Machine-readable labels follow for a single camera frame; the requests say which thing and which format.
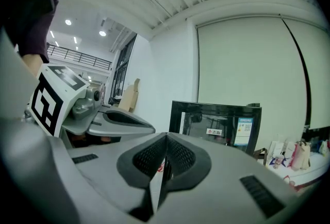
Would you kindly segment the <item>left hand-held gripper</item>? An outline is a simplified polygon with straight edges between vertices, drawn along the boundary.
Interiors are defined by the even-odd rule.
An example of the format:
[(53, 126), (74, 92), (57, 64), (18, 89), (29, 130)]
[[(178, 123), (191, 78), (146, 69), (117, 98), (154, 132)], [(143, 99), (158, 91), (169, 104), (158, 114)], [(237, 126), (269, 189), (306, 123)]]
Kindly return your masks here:
[[(100, 90), (64, 65), (43, 64), (37, 78), (29, 110), (48, 136), (60, 137), (62, 130), (111, 137), (155, 132), (150, 123), (133, 113), (102, 106)], [(98, 111), (102, 116), (95, 118)]]

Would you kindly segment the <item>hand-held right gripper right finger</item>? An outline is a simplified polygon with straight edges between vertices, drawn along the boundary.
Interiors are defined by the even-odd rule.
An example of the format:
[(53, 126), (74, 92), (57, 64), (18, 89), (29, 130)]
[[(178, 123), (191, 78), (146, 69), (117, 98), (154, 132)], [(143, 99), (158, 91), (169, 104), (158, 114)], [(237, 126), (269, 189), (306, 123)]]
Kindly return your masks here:
[(233, 147), (168, 133), (174, 176), (156, 224), (288, 224), (304, 197)]

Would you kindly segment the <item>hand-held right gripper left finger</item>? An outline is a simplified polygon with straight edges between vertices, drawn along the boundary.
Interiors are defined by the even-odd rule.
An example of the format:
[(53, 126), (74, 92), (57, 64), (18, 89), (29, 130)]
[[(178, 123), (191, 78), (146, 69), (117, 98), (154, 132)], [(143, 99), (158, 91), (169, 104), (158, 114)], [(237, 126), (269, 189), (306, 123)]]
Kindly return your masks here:
[(60, 187), (52, 208), (57, 224), (167, 224), (165, 209), (154, 212), (150, 191), (165, 133), (70, 150), (59, 138), (47, 140)]

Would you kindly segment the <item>black mini fridge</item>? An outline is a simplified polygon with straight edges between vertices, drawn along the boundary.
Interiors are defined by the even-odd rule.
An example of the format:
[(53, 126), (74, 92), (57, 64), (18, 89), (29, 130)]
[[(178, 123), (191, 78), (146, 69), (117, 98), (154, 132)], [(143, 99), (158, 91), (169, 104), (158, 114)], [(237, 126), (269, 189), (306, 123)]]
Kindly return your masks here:
[(252, 155), (261, 125), (260, 106), (173, 101), (169, 131), (235, 147)]

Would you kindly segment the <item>person's left forearm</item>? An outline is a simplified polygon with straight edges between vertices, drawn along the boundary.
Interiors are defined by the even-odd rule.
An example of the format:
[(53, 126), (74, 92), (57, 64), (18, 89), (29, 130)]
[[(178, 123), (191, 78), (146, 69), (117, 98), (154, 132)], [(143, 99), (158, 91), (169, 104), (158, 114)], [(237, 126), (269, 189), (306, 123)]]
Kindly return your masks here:
[(30, 72), (37, 77), (39, 69), (43, 65), (43, 60), (40, 55), (27, 54), (22, 57), (23, 62), (26, 64)]

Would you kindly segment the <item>brown cardboard box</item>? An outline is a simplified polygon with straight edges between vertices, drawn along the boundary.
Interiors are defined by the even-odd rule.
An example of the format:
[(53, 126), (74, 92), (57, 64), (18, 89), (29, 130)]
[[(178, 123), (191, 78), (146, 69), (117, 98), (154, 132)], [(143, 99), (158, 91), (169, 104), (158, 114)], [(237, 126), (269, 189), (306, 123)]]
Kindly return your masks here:
[(137, 78), (133, 84), (129, 85), (124, 91), (118, 108), (133, 113), (138, 99), (138, 85), (140, 79)]

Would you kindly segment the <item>black framed glass partition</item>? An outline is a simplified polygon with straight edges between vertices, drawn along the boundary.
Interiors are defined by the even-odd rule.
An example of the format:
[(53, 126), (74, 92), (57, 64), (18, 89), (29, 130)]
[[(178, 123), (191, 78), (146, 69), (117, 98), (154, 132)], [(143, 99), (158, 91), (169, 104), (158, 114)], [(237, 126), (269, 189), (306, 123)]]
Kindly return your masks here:
[(108, 104), (114, 105), (119, 104), (124, 91), (124, 81), (126, 76), (126, 71), (131, 55), (131, 51), (135, 42), (137, 35), (135, 35), (128, 44), (121, 50), (117, 65), (115, 67), (110, 97), (108, 99)]

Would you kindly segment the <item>white and pink paper bag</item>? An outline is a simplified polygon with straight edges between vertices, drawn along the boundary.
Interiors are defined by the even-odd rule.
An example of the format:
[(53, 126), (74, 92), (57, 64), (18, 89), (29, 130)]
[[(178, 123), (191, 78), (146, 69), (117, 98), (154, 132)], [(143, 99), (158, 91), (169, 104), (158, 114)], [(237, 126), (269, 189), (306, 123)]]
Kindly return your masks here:
[(284, 160), (283, 160), (283, 165), (285, 167), (291, 166), (295, 154), (295, 150), (296, 150), (296, 143), (288, 142), (284, 152)]

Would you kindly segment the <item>black metal railing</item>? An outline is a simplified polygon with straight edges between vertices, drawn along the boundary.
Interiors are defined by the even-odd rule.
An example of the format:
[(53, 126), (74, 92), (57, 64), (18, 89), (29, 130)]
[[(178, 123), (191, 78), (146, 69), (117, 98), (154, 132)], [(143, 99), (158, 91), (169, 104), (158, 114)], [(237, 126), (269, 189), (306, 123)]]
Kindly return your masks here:
[(109, 71), (112, 66), (110, 61), (49, 43), (47, 43), (47, 54), (50, 57), (81, 63), (105, 71)]

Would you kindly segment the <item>white plush toy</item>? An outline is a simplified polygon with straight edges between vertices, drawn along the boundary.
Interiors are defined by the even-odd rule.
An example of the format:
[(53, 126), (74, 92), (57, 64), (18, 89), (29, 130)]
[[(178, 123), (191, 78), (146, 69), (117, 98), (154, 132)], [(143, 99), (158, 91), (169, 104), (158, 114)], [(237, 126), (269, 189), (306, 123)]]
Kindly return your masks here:
[(319, 154), (323, 155), (324, 157), (328, 156), (328, 154), (330, 153), (329, 143), (329, 140), (324, 140), (321, 142), (321, 145), (319, 147)]

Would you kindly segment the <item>large white roller blind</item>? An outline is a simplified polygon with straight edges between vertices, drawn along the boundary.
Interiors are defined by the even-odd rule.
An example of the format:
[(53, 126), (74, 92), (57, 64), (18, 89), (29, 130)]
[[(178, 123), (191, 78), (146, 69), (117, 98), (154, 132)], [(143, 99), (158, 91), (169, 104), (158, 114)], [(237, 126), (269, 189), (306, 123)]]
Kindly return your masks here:
[(301, 139), (306, 81), (296, 44), (282, 19), (241, 18), (203, 26), (198, 101), (262, 108), (257, 148)]

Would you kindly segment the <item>small white roller blind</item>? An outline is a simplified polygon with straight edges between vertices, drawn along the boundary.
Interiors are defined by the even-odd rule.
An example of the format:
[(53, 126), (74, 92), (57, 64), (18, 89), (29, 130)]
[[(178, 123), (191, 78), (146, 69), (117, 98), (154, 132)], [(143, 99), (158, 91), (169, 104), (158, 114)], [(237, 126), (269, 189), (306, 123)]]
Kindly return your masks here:
[(296, 20), (284, 20), (302, 53), (310, 84), (310, 129), (330, 127), (330, 33)]

